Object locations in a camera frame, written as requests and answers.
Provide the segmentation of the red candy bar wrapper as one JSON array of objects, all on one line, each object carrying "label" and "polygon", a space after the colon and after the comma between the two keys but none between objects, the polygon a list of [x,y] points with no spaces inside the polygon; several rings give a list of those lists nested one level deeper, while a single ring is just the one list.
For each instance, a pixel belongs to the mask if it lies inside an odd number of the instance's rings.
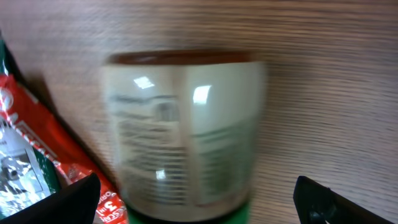
[{"label": "red candy bar wrapper", "polygon": [[128,223],[127,210],[99,165],[56,117],[12,75],[1,75],[1,117],[72,184],[95,173],[101,190],[96,213],[103,223]]}]

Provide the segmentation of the green lid jar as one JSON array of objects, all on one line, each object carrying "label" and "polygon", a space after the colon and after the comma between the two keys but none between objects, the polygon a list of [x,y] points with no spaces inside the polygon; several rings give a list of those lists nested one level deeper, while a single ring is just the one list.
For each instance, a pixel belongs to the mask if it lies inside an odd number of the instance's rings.
[{"label": "green lid jar", "polygon": [[119,53],[101,74],[118,190],[129,208],[201,222],[247,202],[264,62],[238,50]]}]

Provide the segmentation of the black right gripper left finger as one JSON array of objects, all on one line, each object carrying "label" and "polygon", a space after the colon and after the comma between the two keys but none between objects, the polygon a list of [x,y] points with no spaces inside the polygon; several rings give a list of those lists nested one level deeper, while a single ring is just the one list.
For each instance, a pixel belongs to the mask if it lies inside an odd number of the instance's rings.
[{"label": "black right gripper left finger", "polygon": [[96,174],[1,220],[1,224],[92,224],[100,197]]}]

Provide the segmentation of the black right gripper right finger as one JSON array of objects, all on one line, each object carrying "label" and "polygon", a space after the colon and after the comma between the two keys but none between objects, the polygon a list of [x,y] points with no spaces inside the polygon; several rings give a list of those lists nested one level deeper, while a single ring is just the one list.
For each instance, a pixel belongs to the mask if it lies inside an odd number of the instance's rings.
[{"label": "black right gripper right finger", "polygon": [[303,175],[293,199],[301,224],[392,224]]}]

